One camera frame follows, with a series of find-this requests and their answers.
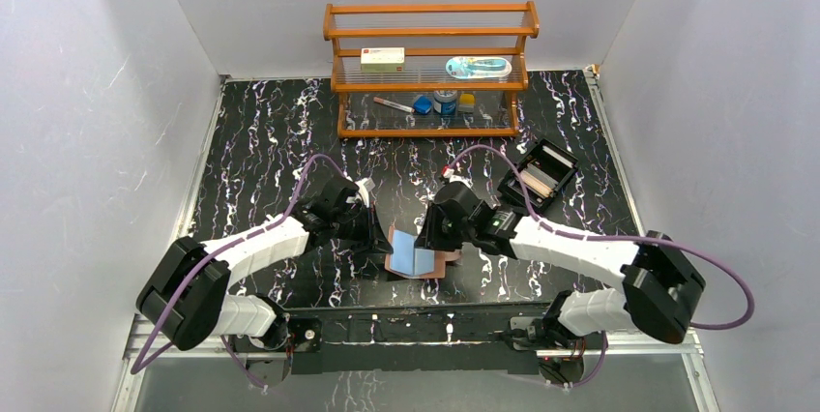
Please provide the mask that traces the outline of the brown leather card holder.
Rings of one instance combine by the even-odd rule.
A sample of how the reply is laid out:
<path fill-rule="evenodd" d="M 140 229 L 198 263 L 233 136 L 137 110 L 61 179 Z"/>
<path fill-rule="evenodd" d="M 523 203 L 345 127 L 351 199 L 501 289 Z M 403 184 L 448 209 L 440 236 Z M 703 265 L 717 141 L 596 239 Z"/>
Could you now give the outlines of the brown leather card holder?
<path fill-rule="evenodd" d="M 410 233 L 389 230 L 393 252 L 386 255 L 385 270 L 408 280 L 438 280 L 446 276 L 447 266 L 457 262 L 462 252 L 427 250 L 415 246 L 416 237 Z"/>

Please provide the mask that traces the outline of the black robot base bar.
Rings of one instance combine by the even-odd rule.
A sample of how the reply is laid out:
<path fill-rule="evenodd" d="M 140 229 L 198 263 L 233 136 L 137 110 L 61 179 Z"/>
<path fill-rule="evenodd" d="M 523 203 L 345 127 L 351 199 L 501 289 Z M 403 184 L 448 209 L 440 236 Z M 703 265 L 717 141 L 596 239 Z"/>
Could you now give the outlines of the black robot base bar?
<path fill-rule="evenodd" d="M 551 348 L 538 302 L 292 310 L 292 373 L 502 370 L 536 374 Z"/>

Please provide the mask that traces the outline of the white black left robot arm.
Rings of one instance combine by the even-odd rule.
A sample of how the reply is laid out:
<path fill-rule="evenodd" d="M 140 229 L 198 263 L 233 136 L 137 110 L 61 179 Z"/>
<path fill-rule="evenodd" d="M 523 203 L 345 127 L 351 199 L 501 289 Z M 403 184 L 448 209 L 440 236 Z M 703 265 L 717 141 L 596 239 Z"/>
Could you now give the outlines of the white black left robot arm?
<path fill-rule="evenodd" d="M 294 339 L 286 310 L 264 295 L 231 295 L 229 289 L 331 241 L 359 254 L 391 252 L 370 196 L 373 188 L 369 178 L 335 176 L 320 193 L 298 200 L 288 218 L 276 216 L 212 242 L 177 239 L 137 296 L 137 310 L 181 351 L 210 336 L 244 336 L 266 350 L 281 349 Z"/>

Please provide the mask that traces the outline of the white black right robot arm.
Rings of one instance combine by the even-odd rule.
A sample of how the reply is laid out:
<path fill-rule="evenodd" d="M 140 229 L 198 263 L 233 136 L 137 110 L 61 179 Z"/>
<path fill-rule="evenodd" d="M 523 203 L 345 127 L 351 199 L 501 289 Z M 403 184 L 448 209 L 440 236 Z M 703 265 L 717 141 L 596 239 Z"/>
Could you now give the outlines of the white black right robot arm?
<path fill-rule="evenodd" d="M 455 251 L 466 243 L 489 255 L 551 264 L 603 283 L 590 292 L 562 291 L 540 320 L 511 328 L 508 338 L 521 346 L 568 348 L 587 335 L 617 330 L 679 344 L 705 289 L 703 277 L 669 241 L 606 237 L 537 220 L 520 208 L 491 207 L 455 181 L 434 196 L 416 245 Z"/>

